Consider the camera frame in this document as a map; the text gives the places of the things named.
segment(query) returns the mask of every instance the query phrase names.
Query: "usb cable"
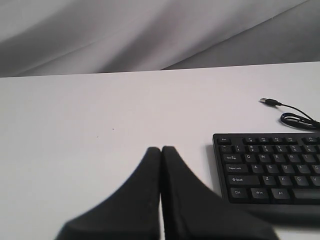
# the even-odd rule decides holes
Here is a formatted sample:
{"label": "usb cable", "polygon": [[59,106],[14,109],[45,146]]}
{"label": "usb cable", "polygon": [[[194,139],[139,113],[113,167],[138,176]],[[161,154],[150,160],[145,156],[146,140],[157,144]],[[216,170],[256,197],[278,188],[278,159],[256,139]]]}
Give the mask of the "usb cable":
{"label": "usb cable", "polygon": [[261,103],[264,103],[268,106],[284,106],[284,107],[288,107],[291,109],[294,109],[300,113],[302,113],[303,115],[305,115],[306,117],[291,113],[291,112],[285,112],[281,115],[280,120],[281,122],[283,122],[286,125],[289,125],[291,127],[294,128],[298,128],[298,129],[306,129],[306,130],[318,130],[320,131],[320,122],[313,120],[310,116],[308,116],[307,114],[305,114],[303,111],[299,110],[298,108],[294,107],[294,106],[290,106],[290,105],[286,105],[286,104],[282,104],[281,102],[278,102],[277,100],[274,99],[270,99],[270,98],[261,98],[260,99]]}

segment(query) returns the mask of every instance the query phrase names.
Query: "key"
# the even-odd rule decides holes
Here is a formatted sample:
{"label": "key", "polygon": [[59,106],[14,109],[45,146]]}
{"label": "key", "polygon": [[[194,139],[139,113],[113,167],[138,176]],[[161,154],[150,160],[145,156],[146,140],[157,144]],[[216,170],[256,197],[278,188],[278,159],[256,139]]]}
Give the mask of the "key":
{"label": "key", "polygon": [[256,163],[257,162],[255,155],[251,155],[251,154],[244,155],[244,159],[245,159],[246,163]]}
{"label": "key", "polygon": [[255,174],[263,174],[264,173],[264,169],[262,167],[262,165],[260,164],[253,164],[251,165],[252,168],[252,172]]}
{"label": "key", "polygon": [[320,176],[311,176],[311,181],[316,187],[320,186]]}
{"label": "key", "polygon": [[288,157],[290,163],[293,163],[293,164],[300,163],[300,158],[296,154],[288,154],[287,157]]}
{"label": "key", "polygon": [[230,145],[231,144],[231,141],[229,138],[227,137],[219,137],[218,138],[218,144],[219,145]]}
{"label": "key", "polygon": [[251,188],[252,198],[255,202],[268,203],[269,196],[265,188]]}
{"label": "key", "polygon": [[294,180],[300,187],[309,186],[308,180],[305,176],[294,176]]}
{"label": "key", "polygon": [[314,156],[309,155],[309,154],[302,154],[302,158],[306,163],[309,163],[309,164],[316,162]]}
{"label": "key", "polygon": [[243,145],[235,145],[234,150],[237,154],[244,154],[246,152],[245,147]]}
{"label": "key", "polygon": [[281,154],[273,154],[272,156],[273,156],[273,159],[274,159],[275,163],[281,164],[281,163],[285,163],[286,162],[285,157],[283,155],[281,155]]}
{"label": "key", "polygon": [[283,146],[283,145],[276,145],[275,149],[280,154],[286,154],[288,152],[286,146]]}
{"label": "key", "polygon": [[301,173],[301,174],[310,174],[310,169],[308,168],[307,165],[305,164],[302,164],[302,165],[297,165],[296,168],[298,169],[298,171]]}
{"label": "key", "polygon": [[275,144],[281,144],[283,143],[283,140],[280,137],[273,137],[272,142],[274,142]]}
{"label": "key", "polygon": [[228,173],[248,173],[248,167],[245,164],[226,164],[225,169]]}
{"label": "key", "polygon": [[247,195],[247,191],[245,188],[239,188],[239,187],[231,187],[230,188],[230,192],[231,192],[231,201],[232,202],[247,202],[248,199],[248,195]]}
{"label": "key", "polygon": [[248,148],[250,153],[257,154],[260,152],[258,146],[248,145]]}
{"label": "key", "polygon": [[226,163],[229,164],[242,163],[240,156],[237,154],[224,154],[223,159]]}
{"label": "key", "polygon": [[273,176],[263,176],[263,182],[266,186],[275,186],[277,185],[276,180]]}
{"label": "key", "polygon": [[320,189],[312,188],[294,188],[292,189],[294,202],[299,204],[319,204],[320,202]]}
{"label": "key", "polygon": [[286,137],[285,138],[285,141],[288,143],[288,144],[296,144],[297,143],[297,140],[293,137]]}
{"label": "key", "polygon": [[267,138],[267,137],[259,137],[258,141],[261,144],[268,144],[269,143],[269,138]]}
{"label": "key", "polygon": [[272,196],[276,202],[289,203],[290,195],[285,188],[271,188]]}
{"label": "key", "polygon": [[266,170],[268,171],[268,173],[270,174],[278,174],[279,173],[279,169],[277,167],[277,165],[272,164],[272,165],[266,165]]}
{"label": "key", "polygon": [[259,186],[258,176],[228,175],[228,182],[235,186]]}
{"label": "key", "polygon": [[272,154],[274,152],[274,149],[270,145],[262,145],[262,152],[265,154]]}
{"label": "key", "polygon": [[314,146],[312,146],[312,145],[304,145],[303,146],[303,150],[307,154],[315,154],[315,153],[317,153],[316,148]]}
{"label": "key", "polygon": [[259,160],[261,163],[271,163],[271,159],[267,154],[259,154]]}
{"label": "key", "polygon": [[290,145],[289,148],[294,154],[302,153],[301,148],[298,145]]}
{"label": "key", "polygon": [[316,174],[320,174],[320,165],[312,165],[312,169]]}
{"label": "key", "polygon": [[316,137],[308,136],[308,137],[302,138],[302,141],[305,144],[316,144],[318,142],[318,139]]}
{"label": "key", "polygon": [[232,154],[232,147],[231,146],[220,146],[221,152],[224,154]]}
{"label": "key", "polygon": [[295,174],[295,170],[292,165],[281,165],[281,168],[285,174]]}
{"label": "key", "polygon": [[278,176],[279,182],[282,186],[292,186],[292,181],[288,176]]}
{"label": "key", "polygon": [[244,143],[245,143],[245,144],[255,144],[256,142],[257,142],[256,139],[253,138],[253,137],[246,137],[246,138],[244,139]]}

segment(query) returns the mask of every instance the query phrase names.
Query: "black object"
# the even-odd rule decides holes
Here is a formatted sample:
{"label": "black object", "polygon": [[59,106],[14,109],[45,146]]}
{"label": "black object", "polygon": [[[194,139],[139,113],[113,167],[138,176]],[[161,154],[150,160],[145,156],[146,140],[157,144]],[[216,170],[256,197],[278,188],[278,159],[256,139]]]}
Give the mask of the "black object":
{"label": "black object", "polygon": [[67,222],[56,240],[158,240],[161,151],[150,147],[107,200]]}
{"label": "black object", "polygon": [[319,133],[214,134],[213,145],[222,198],[271,223],[320,226]]}
{"label": "black object", "polygon": [[[174,147],[162,149],[160,190],[166,240],[278,239],[268,223],[223,201],[207,188]],[[247,197],[242,188],[233,190],[240,199]]]}
{"label": "black object", "polygon": [[280,120],[286,125],[289,125],[291,127],[298,128],[298,129],[306,129],[306,130],[313,130],[313,131],[320,130],[320,122],[312,119],[309,115],[307,115],[306,113],[304,113],[303,111],[301,111],[300,109],[294,106],[282,104],[281,102],[278,102],[277,100],[270,99],[270,98],[268,99],[261,98],[260,102],[272,107],[275,107],[275,106],[288,107],[306,116],[306,117],[303,117],[291,112],[285,112],[281,115]]}

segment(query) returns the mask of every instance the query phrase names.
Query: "white table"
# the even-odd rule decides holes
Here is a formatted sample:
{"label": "white table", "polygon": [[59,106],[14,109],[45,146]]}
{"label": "white table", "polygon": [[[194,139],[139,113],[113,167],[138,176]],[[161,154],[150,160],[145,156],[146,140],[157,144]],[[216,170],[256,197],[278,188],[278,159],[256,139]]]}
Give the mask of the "white table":
{"label": "white table", "polygon": [[[299,132],[285,107],[320,119],[320,62],[0,78],[0,239],[52,240],[114,192],[148,146],[172,145],[220,193],[213,133]],[[320,231],[276,228],[282,240]]]}

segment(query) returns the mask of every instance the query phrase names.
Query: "black keyboard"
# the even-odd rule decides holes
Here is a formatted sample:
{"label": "black keyboard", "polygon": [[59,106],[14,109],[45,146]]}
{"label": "black keyboard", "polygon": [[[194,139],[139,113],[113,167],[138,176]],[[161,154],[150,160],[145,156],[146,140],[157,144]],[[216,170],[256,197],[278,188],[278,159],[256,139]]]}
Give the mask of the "black keyboard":
{"label": "black keyboard", "polygon": [[320,226],[319,133],[214,134],[213,146],[223,199],[272,223]]}

